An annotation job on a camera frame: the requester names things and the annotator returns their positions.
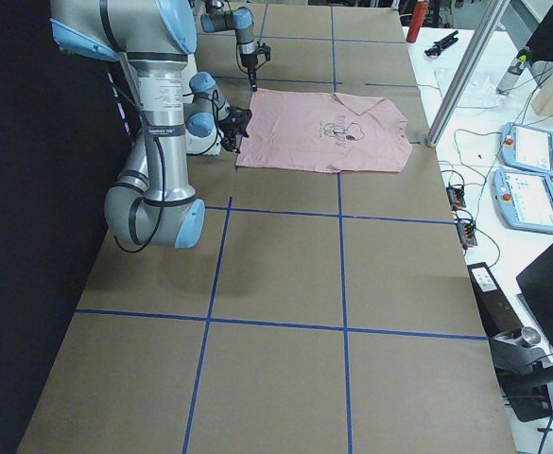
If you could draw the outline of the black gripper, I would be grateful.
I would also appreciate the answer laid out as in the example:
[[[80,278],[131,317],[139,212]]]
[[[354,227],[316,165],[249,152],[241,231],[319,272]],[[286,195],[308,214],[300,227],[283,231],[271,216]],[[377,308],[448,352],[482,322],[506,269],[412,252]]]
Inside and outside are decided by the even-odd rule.
[[[248,138],[247,126],[252,118],[250,109],[228,107],[227,115],[218,121],[218,128],[222,133],[222,147],[229,152],[240,153],[240,139]]]
[[[253,92],[257,91],[257,68],[259,65],[258,54],[253,51],[250,54],[239,53],[240,63],[244,72],[248,75],[250,88]]]

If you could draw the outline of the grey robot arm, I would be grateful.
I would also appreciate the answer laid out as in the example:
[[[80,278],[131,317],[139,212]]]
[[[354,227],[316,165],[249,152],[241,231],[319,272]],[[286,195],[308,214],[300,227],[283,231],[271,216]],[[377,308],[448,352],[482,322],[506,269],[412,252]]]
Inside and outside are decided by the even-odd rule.
[[[186,137],[214,136],[239,150],[252,113],[230,104],[207,72],[183,81],[197,50],[187,1],[54,1],[54,41],[71,54],[130,64],[131,101],[142,129],[104,206],[119,248],[191,248],[199,241],[205,203],[188,182]]]
[[[247,7],[225,8],[225,4],[228,1],[205,1],[205,12],[200,15],[201,28],[205,33],[234,32],[239,69],[247,75],[250,88],[255,92],[260,46],[255,40],[252,11]]]

